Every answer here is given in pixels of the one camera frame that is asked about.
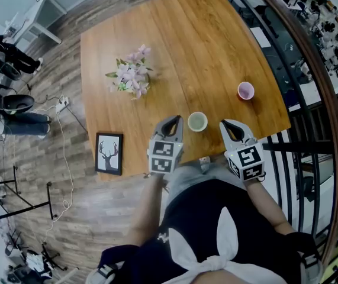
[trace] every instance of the deer antler drawing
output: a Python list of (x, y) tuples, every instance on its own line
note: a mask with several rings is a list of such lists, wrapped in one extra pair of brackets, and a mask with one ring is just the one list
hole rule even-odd
[(110, 155), (107, 156), (107, 155), (103, 152), (103, 142), (104, 142), (104, 141), (101, 141), (100, 144), (99, 144), (99, 152), (102, 154), (102, 158), (103, 158), (104, 161), (105, 161), (105, 169), (106, 169), (106, 170), (117, 170), (116, 168), (112, 167), (112, 166), (111, 166), (111, 163), (110, 163), (111, 158), (114, 157), (114, 156), (117, 156), (117, 154), (118, 154), (118, 152), (119, 152), (119, 151), (117, 150), (117, 145), (116, 145), (116, 143), (114, 142), (114, 153), (111, 154), (111, 151), (109, 151), (109, 152), (110, 152)]

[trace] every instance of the pink cup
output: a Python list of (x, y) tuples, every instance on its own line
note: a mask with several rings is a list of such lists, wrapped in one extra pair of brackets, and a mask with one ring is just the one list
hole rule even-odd
[(254, 96), (254, 87), (249, 82), (241, 82), (237, 93), (242, 100), (250, 100)]

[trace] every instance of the wooden floor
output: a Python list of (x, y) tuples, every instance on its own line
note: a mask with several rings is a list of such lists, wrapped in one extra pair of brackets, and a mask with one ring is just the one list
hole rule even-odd
[[(33, 87), (31, 93), (35, 100), (41, 102), (46, 95), (64, 94), (70, 98), (73, 113), (85, 125), (80, 34), (144, 1), (147, 0), (87, 0), (53, 24), (50, 30), (63, 40), (62, 44), (57, 45), (41, 36), (27, 52), (33, 57), (44, 57), (43, 70), (37, 76), (24, 76)], [(13, 82), (12, 87), (26, 93), (23, 82)], [(47, 109), (56, 102), (53, 99), (36, 105), (36, 108)], [(48, 114), (54, 118), (54, 109)], [(47, 246), (60, 252), (57, 261), (69, 270), (80, 268), (71, 282), (83, 283), (89, 271), (97, 267), (101, 251), (121, 242), (130, 215), (138, 203), (143, 176), (101, 182), (94, 170), (87, 133), (68, 110), (62, 111), (59, 118), (65, 134), (65, 155), (74, 182), (73, 205), (49, 231)], [(3, 179), (12, 178), (13, 162), (18, 166), (21, 196), (32, 204), (47, 200), (48, 181), (53, 184), (51, 200), (54, 213), (63, 211), (64, 199), (71, 202), (72, 184), (63, 158), (63, 137), (56, 118), (44, 140), (9, 136), (4, 146), (0, 142), (0, 176)], [(12, 195), (8, 195), (5, 202), (11, 211), (27, 207)], [(26, 245), (40, 251), (39, 243), (51, 227), (48, 207), (18, 215), (14, 220), (18, 230), (22, 231)]]

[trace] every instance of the white bow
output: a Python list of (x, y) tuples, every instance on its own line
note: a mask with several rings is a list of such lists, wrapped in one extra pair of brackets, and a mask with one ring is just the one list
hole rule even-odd
[(184, 274), (163, 284), (190, 284), (200, 273), (224, 269), (249, 284), (286, 284), (286, 281), (269, 269), (253, 264), (231, 262), (239, 250), (236, 225), (224, 207), (217, 224), (216, 242), (219, 256), (211, 256), (199, 263), (183, 236), (169, 228), (169, 242), (173, 261), (187, 269)]

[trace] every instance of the power strip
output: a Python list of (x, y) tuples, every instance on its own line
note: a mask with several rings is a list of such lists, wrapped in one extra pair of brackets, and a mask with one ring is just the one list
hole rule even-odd
[(56, 105), (57, 114), (62, 112), (65, 109), (65, 107), (67, 107), (69, 104), (70, 104), (69, 98), (63, 97), (63, 99), (60, 102), (58, 102), (58, 104)]

